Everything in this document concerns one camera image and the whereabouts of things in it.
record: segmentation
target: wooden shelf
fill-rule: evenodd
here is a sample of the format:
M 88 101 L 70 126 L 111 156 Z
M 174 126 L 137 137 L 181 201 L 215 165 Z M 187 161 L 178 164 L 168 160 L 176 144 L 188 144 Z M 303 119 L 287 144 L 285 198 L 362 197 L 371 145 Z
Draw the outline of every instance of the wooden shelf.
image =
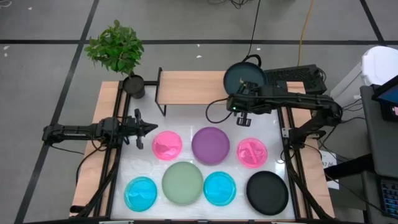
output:
M 227 98 L 225 71 L 161 71 L 160 105 L 207 105 Z

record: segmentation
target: purple bowl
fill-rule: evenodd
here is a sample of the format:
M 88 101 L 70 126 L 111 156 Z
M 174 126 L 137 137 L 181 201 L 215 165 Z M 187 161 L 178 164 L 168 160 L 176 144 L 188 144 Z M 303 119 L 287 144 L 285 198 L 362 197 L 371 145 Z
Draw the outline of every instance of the purple bowl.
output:
M 203 164 L 217 165 L 229 153 L 229 139 L 220 129 L 214 127 L 202 128 L 192 139 L 192 151 Z

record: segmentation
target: green leaves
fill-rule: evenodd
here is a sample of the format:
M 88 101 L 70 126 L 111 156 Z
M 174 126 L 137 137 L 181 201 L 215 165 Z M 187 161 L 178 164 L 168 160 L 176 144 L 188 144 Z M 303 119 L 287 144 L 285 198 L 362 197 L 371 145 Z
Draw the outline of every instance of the green leaves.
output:
M 115 20 L 114 27 L 104 30 L 97 39 L 90 37 L 90 45 L 85 51 L 94 63 L 101 62 L 107 70 L 130 74 L 136 65 L 140 65 L 144 48 L 132 28 L 120 26 Z

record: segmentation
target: wooden table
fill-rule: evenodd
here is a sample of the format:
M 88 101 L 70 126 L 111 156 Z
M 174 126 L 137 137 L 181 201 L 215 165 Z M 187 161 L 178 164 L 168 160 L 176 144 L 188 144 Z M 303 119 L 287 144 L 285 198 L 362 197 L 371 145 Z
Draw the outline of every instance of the wooden table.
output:
M 208 104 L 213 100 L 226 97 L 224 92 L 222 82 L 224 72 L 205 72 L 206 80 L 201 78 L 203 72 L 190 72 L 192 75 L 187 76 L 187 72 L 163 72 L 161 83 L 166 84 L 169 88 L 164 88 L 165 86 L 160 86 L 159 88 L 159 104 L 184 104 L 189 98 L 189 94 L 181 94 L 176 90 L 176 80 L 181 83 L 194 83 L 194 88 L 187 87 L 187 91 L 197 91 L 198 86 L 204 85 L 207 87 L 208 91 L 204 91 L 202 95 L 195 98 L 195 102 L 192 104 Z M 93 122 L 98 122 L 100 119 L 112 116 L 114 103 L 116 99 L 116 93 L 118 90 L 119 82 L 103 82 L 101 90 L 99 92 L 98 102 L 96 110 L 94 113 Z M 301 82 L 289 82 L 287 84 L 289 91 L 305 93 L 303 83 Z M 119 110 L 119 115 L 122 115 L 123 102 L 125 99 L 125 94 L 122 95 L 121 107 Z M 287 117 L 286 110 L 284 112 L 284 122 L 286 127 L 289 125 L 289 120 Z M 310 118 L 309 110 L 302 109 L 292 109 L 294 122 L 297 127 L 301 126 L 303 123 L 307 122 Z M 316 140 L 308 139 L 306 144 L 313 146 L 318 149 Z M 85 156 L 94 150 L 90 142 L 88 142 Z M 326 178 L 323 173 L 322 161 L 320 159 L 319 153 L 310 147 L 305 147 L 301 150 L 303 170 L 305 173 L 305 179 L 307 182 L 307 187 L 317 202 L 322 206 L 322 208 L 334 217 L 333 207 L 331 205 L 329 190 L 326 184 Z M 96 152 L 91 157 L 89 157 L 82 165 L 80 171 L 79 181 L 76 187 L 75 196 L 73 199 L 73 205 L 86 205 L 88 201 L 92 198 L 93 194 L 98 188 L 101 170 L 104 161 L 104 153 Z M 106 202 L 108 201 L 109 188 L 103 195 L 102 206 L 100 215 L 105 214 Z M 300 190 L 297 188 L 298 205 L 300 208 L 300 214 L 302 218 L 306 217 L 304 202 Z

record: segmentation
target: round plate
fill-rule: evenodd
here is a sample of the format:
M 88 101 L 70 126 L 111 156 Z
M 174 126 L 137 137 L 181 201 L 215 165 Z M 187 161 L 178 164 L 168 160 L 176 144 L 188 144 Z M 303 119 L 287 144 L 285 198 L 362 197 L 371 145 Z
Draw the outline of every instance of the round plate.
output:
M 192 139 L 192 151 L 203 164 L 217 165 L 229 153 L 229 139 L 218 128 L 202 128 Z
M 173 131 L 163 131 L 154 138 L 152 150 L 159 159 L 169 161 L 181 153 L 182 140 Z
M 246 195 L 251 206 L 264 215 L 279 214 L 289 199 L 285 182 L 269 171 L 256 172 L 250 177 Z
M 171 165 L 162 178 L 163 193 L 171 202 L 189 205 L 200 196 L 203 176 L 190 162 L 176 162 Z
M 225 206 L 234 200 L 236 184 L 229 174 L 214 172 L 206 178 L 203 192 L 213 205 Z
M 258 168 L 266 162 L 268 152 L 266 146 L 258 139 L 243 139 L 236 150 L 239 161 L 248 168 Z
M 156 196 L 156 185 L 148 177 L 133 179 L 124 190 L 124 202 L 135 212 L 143 212 L 150 208 L 154 204 Z
M 257 83 L 263 86 L 267 83 L 267 78 L 263 70 L 251 62 L 238 62 L 225 72 L 224 89 L 228 95 L 238 92 L 241 81 Z

